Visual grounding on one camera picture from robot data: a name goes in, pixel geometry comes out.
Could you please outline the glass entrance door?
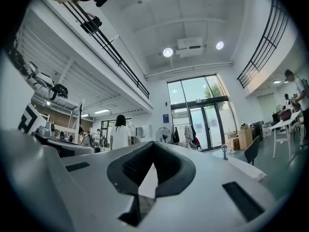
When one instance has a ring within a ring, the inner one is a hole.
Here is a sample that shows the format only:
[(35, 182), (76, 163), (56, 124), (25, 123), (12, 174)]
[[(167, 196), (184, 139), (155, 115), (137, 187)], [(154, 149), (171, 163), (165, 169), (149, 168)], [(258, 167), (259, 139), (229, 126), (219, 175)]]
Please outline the glass entrance door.
[(224, 128), (215, 103), (191, 107), (188, 113), (202, 152), (217, 150), (225, 143)]

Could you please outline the white side table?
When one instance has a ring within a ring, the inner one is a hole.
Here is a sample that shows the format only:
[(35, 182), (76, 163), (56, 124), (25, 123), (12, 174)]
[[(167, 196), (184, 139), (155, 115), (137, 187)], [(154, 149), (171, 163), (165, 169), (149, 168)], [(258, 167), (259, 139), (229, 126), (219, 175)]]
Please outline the white side table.
[[(291, 154), (291, 134), (294, 132), (295, 129), (298, 129), (298, 132), (300, 133), (300, 141), (304, 138), (304, 129), (302, 127), (302, 124), (300, 123), (300, 115), (301, 111), (298, 111), (296, 113), (292, 113), (290, 119), (283, 121), (281, 120), (276, 125), (272, 126), (270, 129), (274, 131), (274, 146), (273, 146), (273, 158), (275, 158), (276, 155), (276, 148), (277, 144), (280, 142), (287, 142), (288, 144), (288, 159), (291, 161), (292, 154)], [(277, 128), (284, 128), (285, 129), (285, 137), (284, 138), (277, 138), (276, 130)]]

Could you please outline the black standing fan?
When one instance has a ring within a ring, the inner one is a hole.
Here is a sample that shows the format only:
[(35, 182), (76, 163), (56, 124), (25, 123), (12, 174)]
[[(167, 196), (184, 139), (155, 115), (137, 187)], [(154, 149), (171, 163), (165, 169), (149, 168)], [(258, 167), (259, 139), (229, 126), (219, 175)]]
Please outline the black standing fan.
[(156, 132), (156, 140), (161, 143), (172, 143), (172, 133), (168, 128), (160, 127)]

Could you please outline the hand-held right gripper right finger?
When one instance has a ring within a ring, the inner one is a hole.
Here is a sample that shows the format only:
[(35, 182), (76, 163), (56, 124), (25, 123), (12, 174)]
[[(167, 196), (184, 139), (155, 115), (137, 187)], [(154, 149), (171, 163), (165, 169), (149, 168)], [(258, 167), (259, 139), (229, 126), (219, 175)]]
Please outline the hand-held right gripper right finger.
[(144, 232), (235, 232), (256, 231), (223, 185), (236, 182), (263, 211), (276, 204), (273, 195), (256, 179), (221, 155), (202, 153), (176, 145), (169, 149), (189, 158), (196, 167), (191, 184), (179, 195), (157, 198), (141, 222)]

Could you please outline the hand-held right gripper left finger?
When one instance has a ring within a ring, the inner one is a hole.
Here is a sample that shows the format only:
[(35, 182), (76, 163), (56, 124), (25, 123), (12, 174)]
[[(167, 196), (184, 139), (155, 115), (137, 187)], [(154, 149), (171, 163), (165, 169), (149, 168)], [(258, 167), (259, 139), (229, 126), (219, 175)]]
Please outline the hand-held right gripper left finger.
[(138, 224), (155, 204), (155, 167), (139, 156), (148, 143), (108, 152), (63, 158), (94, 216), (84, 232), (140, 232)]

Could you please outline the clothes rack with clothes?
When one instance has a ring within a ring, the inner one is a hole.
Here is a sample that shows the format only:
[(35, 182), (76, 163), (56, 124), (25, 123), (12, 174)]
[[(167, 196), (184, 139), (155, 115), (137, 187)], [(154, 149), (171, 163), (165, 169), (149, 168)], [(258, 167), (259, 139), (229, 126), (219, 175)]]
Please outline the clothes rack with clothes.
[(181, 126), (180, 129), (183, 129), (183, 132), (178, 132), (177, 127), (174, 128), (172, 144), (201, 152), (202, 148), (196, 136), (194, 127), (192, 125), (185, 124), (185, 126)]

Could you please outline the cardboard box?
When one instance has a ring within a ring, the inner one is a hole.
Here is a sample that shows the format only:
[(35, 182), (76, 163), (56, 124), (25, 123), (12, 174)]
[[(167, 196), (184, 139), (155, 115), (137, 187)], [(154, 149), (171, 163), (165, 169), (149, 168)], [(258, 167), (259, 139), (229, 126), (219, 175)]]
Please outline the cardboard box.
[(246, 150), (253, 142), (252, 129), (247, 127), (238, 132), (239, 135), (239, 148)]

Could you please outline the white ceiling air conditioner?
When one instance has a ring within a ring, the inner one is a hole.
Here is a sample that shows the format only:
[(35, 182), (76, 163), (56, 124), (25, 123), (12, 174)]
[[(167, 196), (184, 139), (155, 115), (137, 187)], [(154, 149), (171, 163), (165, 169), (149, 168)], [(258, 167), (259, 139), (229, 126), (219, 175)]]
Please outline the white ceiling air conditioner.
[(200, 56), (204, 49), (203, 37), (178, 39), (177, 44), (176, 55), (180, 58)]

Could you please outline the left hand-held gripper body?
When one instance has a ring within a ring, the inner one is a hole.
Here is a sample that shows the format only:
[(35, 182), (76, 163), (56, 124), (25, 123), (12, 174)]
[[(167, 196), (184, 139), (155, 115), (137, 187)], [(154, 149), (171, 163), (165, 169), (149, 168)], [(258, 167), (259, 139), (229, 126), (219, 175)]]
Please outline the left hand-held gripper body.
[(34, 136), (42, 145), (54, 147), (62, 158), (94, 154), (95, 150), (91, 146), (78, 143), (80, 119), (77, 118), (73, 128), (59, 126), (47, 121), (45, 116), (29, 103), (21, 117), (18, 130)]

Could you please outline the dark blue chair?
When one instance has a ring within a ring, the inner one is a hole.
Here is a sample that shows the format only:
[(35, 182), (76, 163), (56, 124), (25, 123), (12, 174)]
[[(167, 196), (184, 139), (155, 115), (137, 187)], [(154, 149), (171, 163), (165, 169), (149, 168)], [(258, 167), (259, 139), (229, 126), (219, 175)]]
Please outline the dark blue chair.
[(260, 136), (257, 136), (250, 144), (250, 146), (245, 150), (244, 156), (248, 164), (254, 165), (254, 160), (257, 157), (259, 151), (259, 143)]

